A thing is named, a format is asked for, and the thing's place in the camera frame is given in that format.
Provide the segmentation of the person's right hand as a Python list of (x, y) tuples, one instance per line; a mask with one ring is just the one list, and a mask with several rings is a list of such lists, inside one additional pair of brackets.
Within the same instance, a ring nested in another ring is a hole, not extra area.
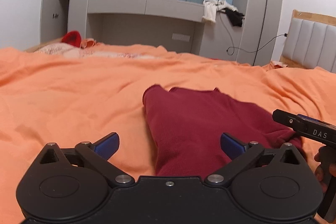
[(314, 160), (319, 162), (319, 166), (315, 169), (314, 174), (318, 180), (323, 193), (327, 191), (329, 183), (326, 183), (325, 177), (335, 177), (335, 149), (328, 146), (320, 147)]

